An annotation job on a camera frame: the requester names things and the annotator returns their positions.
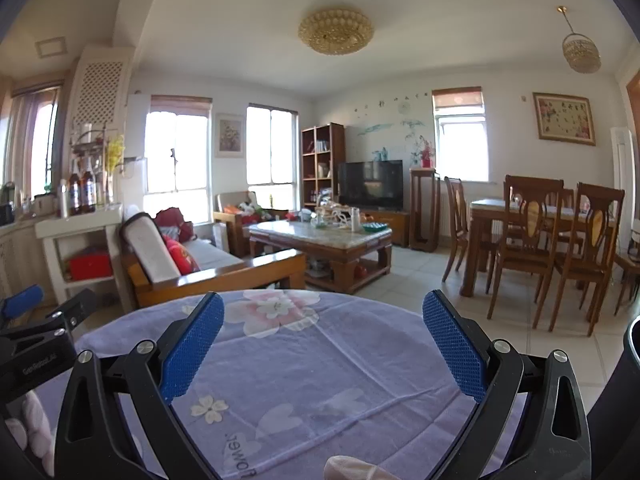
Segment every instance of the white bottle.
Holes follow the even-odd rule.
[[[60,179],[58,186],[58,201],[60,202],[60,218],[69,218],[69,188],[66,186],[66,180]]]
[[[360,232],[360,210],[357,207],[351,208],[351,232]]]

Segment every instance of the blue gripper pad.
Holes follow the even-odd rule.
[[[31,285],[15,296],[4,300],[4,307],[1,309],[2,316],[13,319],[21,316],[28,310],[36,307],[44,297],[44,293],[39,285]]]
[[[202,301],[186,321],[190,325],[162,363],[160,393],[167,404],[187,392],[224,323],[225,304],[222,298],[212,294]]]
[[[479,404],[486,394],[484,361],[435,291],[422,302],[422,319],[465,395]]]

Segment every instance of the armchair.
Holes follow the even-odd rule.
[[[229,205],[236,206],[239,203],[247,202],[248,204],[257,204],[255,193],[253,191],[234,191],[230,193],[219,193],[216,195],[214,207],[216,211],[212,213],[214,222],[222,222],[226,224],[226,234],[229,240],[229,251],[234,256],[242,258],[250,254],[249,248],[249,226],[242,223],[242,215],[240,213],[225,213],[225,207]],[[266,212],[273,217],[279,216],[281,219],[288,211],[280,209],[265,209]]]

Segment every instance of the radiator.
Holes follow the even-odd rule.
[[[449,217],[449,197],[447,196],[446,189],[444,192],[440,194],[440,236],[450,238],[450,217]],[[466,225],[471,226],[471,218],[470,218],[470,204],[475,200],[482,200],[483,198],[487,198],[486,195],[474,196],[474,195],[466,195],[465,189],[465,202],[466,202]],[[491,224],[491,232],[494,235],[502,234],[502,221],[494,220]]]

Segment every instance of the wooden sofa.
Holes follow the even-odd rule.
[[[251,191],[220,193],[216,195],[216,199],[214,201],[214,207],[216,210],[212,212],[214,222],[222,222],[226,225],[229,251],[238,258],[247,256],[250,252],[248,225],[242,224],[241,214],[225,213],[224,209],[228,205],[237,206],[242,202],[256,203],[255,193]],[[265,209],[265,211],[273,217],[279,216],[280,219],[283,219],[284,215],[288,213],[288,211],[279,209]]]
[[[140,307],[194,294],[261,288],[270,283],[279,283],[281,288],[306,288],[306,257],[294,249],[259,256],[231,266],[200,270],[156,283],[149,282],[135,254],[124,254],[122,262],[127,269]]]
[[[123,245],[130,248],[122,255],[122,263],[140,307],[271,283],[279,283],[282,288],[305,288],[306,257],[296,250],[241,260],[204,240],[194,240],[185,247],[201,270],[181,276],[149,215],[132,216],[122,225],[120,235]]]

